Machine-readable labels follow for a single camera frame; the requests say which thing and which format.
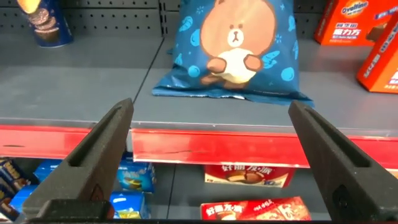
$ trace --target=store shelf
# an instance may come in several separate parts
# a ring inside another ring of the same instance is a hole
[[[41,49],[32,38],[0,35],[0,117],[84,121],[134,99],[161,38],[76,37]]]
[[[366,47],[320,47],[300,40],[300,86],[315,109],[385,168],[398,169],[395,95],[368,93],[355,80]],[[287,106],[235,99],[152,96],[170,70],[166,39],[135,103],[138,161],[308,167]]]
[[[116,102],[135,99],[161,42],[76,36],[41,49],[1,34],[0,156],[64,158]]]
[[[285,189],[204,183],[202,166],[177,165],[169,219],[200,219],[200,205],[210,202],[259,200],[301,196],[313,220],[330,220],[317,184],[309,170],[296,171]]]
[[[24,171],[30,180],[36,179],[33,172],[41,163],[41,159],[18,158],[16,159],[19,167]],[[175,173],[174,164],[154,164],[156,174],[156,185],[154,194],[145,194],[146,204],[149,206],[151,216],[154,219],[166,219],[169,212],[169,203],[171,198],[173,179]],[[114,190],[121,190],[119,182],[115,180]],[[18,222],[24,220],[24,216],[19,217]]]

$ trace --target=bear character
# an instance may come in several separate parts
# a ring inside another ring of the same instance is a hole
[[[224,82],[224,88],[244,88],[263,68],[260,58],[275,39],[277,19],[268,0],[216,0],[200,31],[209,56],[210,74],[203,85]]]

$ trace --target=gray pegboard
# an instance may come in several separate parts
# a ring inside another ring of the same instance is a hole
[[[18,7],[17,0],[0,0],[0,7]]]
[[[65,9],[64,13],[70,29],[77,34],[162,35],[157,9]]]
[[[158,0],[63,0],[64,7],[158,8]]]
[[[315,29],[322,17],[315,13],[295,13],[296,33],[298,38],[313,38]],[[180,25],[179,12],[166,12],[163,16],[164,35],[173,37]]]
[[[164,11],[180,10],[181,0],[160,0],[160,6]],[[322,13],[326,0],[294,0],[294,12]]]
[[[0,7],[0,34],[26,34],[28,30],[28,23],[19,8]]]
[[[74,34],[161,37],[158,9],[64,9]],[[19,8],[0,7],[0,33],[26,34]]]

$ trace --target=red box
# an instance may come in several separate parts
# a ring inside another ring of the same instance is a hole
[[[329,0],[315,40],[322,45],[374,45],[397,10],[397,1]]]
[[[294,171],[289,167],[205,165],[205,182],[286,187]]]
[[[365,60],[356,78],[372,92],[398,93],[398,13]]]
[[[311,220],[300,197],[204,203],[200,210],[203,220]]]

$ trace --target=snack bag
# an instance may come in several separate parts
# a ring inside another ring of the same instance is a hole
[[[174,65],[154,95],[312,101],[299,92],[291,0],[185,0]]]

